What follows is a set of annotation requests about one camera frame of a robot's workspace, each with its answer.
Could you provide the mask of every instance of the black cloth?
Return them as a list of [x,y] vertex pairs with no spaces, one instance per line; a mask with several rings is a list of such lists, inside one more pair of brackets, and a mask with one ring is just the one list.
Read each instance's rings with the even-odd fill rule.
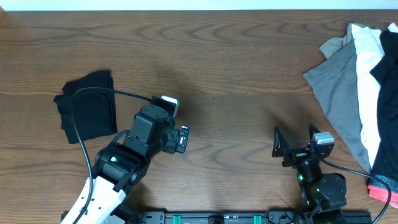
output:
[[[377,127],[380,146],[371,175],[385,180],[398,192],[398,34],[384,31],[380,35],[385,56],[371,74],[381,89],[377,100]],[[370,181],[370,185],[385,188]]]
[[[61,129],[65,130],[69,143],[78,143],[72,125],[72,95],[84,87],[103,87],[113,89],[111,71],[99,70],[87,76],[67,82],[63,86],[63,95],[57,95],[54,102],[61,114]],[[116,107],[114,93],[103,90],[86,90],[75,99],[75,121],[82,140],[107,136],[118,131],[116,126]]]

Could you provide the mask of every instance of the white sleeve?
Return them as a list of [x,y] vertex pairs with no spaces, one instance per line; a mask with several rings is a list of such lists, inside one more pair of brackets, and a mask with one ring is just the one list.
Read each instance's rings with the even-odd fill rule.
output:
[[[89,179],[81,191],[79,198],[68,212],[68,215],[62,220],[61,224],[72,224],[79,215],[81,208],[86,203],[89,189]],[[97,177],[93,182],[93,196],[87,208],[87,214],[83,215],[78,224],[102,224],[109,214],[124,200],[126,193],[120,190],[113,190],[114,184],[108,182],[102,177]]]
[[[370,71],[384,56],[380,43],[381,30],[361,28],[354,24],[351,28],[357,55],[359,117],[362,122],[361,141],[368,150],[372,167],[380,145],[377,128],[377,99],[379,98],[380,84],[370,74]],[[395,24],[391,24],[389,30],[398,32]]]

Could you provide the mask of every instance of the wooden table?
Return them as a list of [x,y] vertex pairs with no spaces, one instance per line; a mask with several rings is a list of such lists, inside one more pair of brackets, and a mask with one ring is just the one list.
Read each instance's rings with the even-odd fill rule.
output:
[[[293,146],[307,124],[331,132],[328,158],[361,170],[325,118],[303,72],[349,22],[386,28],[397,11],[9,12],[0,20],[0,223],[59,223],[87,171],[52,101],[65,82],[110,68],[114,87],[180,99],[177,125],[191,127],[185,154],[160,153],[128,200],[139,208],[266,210],[305,206],[295,171],[271,158],[274,127]],[[141,100],[116,97],[119,130]],[[86,142],[91,161],[112,136]],[[322,164],[324,172],[339,172]],[[347,178],[345,208],[383,203],[366,179]],[[380,223],[394,223],[389,208]]]

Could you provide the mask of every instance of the green indicator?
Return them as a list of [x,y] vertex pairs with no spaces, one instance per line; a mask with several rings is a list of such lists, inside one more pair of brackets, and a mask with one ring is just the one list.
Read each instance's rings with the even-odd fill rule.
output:
[[181,215],[173,216],[173,224],[181,224]]
[[254,221],[254,224],[261,224],[261,222],[262,222],[261,216],[260,215],[253,216],[253,221]]

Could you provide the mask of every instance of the wood grain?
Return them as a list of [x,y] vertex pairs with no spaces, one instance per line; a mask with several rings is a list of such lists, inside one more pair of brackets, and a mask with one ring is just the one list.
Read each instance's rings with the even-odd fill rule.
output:
[[[138,207],[265,210],[305,206],[295,171],[271,158],[279,125],[294,146],[313,121],[330,131],[329,160],[361,170],[302,73],[349,22],[385,28],[397,11],[10,12],[0,21],[0,223],[58,223],[87,177],[52,101],[63,84],[97,69],[115,89],[180,99],[191,126],[183,155],[159,154],[128,198]],[[119,129],[144,102],[116,97]],[[91,158],[112,138],[86,142]],[[336,170],[322,166],[324,172]],[[366,179],[348,179],[347,209],[369,210]],[[380,223],[394,223],[389,208]]]

